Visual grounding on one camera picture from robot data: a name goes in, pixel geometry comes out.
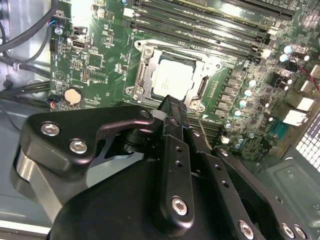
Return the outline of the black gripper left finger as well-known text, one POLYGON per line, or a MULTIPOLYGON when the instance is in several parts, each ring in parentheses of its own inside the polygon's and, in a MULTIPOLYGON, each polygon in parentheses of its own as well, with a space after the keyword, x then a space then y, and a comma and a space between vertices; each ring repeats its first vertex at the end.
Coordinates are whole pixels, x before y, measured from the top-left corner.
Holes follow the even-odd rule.
POLYGON ((184 141, 186 106, 167 96, 154 111, 139 105, 39 113, 24 123, 13 168, 18 190, 42 205, 54 223, 63 206, 91 188, 88 171, 99 164, 99 142, 110 156, 143 153, 157 160, 154 224, 184 233, 194 221, 189 146, 184 141))

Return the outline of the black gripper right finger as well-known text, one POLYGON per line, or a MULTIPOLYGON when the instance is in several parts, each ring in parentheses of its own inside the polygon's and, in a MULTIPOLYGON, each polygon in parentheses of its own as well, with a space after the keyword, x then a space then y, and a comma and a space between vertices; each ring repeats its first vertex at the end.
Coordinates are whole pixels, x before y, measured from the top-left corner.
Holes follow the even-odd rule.
POLYGON ((265 187, 222 146, 209 149, 203 135, 183 114, 189 147, 201 171, 213 186, 226 227, 235 240, 308 240, 304 225, 282 199, 265 187))

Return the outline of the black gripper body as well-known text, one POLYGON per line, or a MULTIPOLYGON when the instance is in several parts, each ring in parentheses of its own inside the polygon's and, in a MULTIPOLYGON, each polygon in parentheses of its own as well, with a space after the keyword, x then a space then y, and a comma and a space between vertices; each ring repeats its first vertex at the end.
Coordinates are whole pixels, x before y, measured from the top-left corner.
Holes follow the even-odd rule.
MULTIPOLYGON (((140 160, 70 199, 51 228, 51 240, 170 240, 154 223, 161 176, 158 160, 140 160)), ((192 178, 194 224, 183 240, 231 240, 233 234, 210 184, 192 178)))

